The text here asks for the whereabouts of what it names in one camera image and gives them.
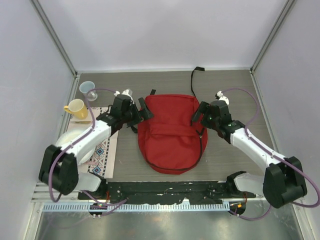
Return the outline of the red backpack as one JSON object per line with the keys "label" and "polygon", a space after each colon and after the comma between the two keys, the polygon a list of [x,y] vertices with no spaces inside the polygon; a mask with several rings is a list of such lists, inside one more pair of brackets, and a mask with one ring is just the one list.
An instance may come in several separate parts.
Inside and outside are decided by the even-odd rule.
{"label": "red backpack", "polygon": [[208,143],[208,132],[192,116],[200,106],[195,94],[156,94],[145,98],[153,113],[150,120],[131,130],[146,163],[156,172],[180,175],[201,160]]}

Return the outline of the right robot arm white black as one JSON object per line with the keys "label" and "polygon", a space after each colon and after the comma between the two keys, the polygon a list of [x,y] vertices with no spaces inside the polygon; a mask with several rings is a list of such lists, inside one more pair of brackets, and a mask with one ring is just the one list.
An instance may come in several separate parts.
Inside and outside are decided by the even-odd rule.
{"label": "right robot arm white black", "polygon": [[264,172],[264,176],[247,172],[238,174],[225,186],[230,197],[250,192],[265,197],[278,209],[307,194],[301,162],[294,156],[287,158],[273,151],[242,122],[233,120],[224,100],[202,101],[191,120],[216,131],[220,138],[245,153]]}

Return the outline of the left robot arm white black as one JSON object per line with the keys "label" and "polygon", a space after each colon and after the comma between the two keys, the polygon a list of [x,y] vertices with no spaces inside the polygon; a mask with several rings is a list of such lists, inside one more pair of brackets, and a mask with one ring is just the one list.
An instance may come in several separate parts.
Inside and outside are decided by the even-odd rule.
{"label": "left robot arm white black", "polygon": [[110,110],[95,118],[92,125],[76,139],[63,145],[48,146],[44,151],[39,180],[47,184],[50,191],[56,190],[65,196],[73,191],[89,191],[93,198],[102,199],[107,192],[102,178],[96,173],[79,172],[78,166],[90,150],[115,134],[124,124],[132,127],[153,118],[145,100],[141,97],[138,101],[140,108],[129,94],[119,94]]}

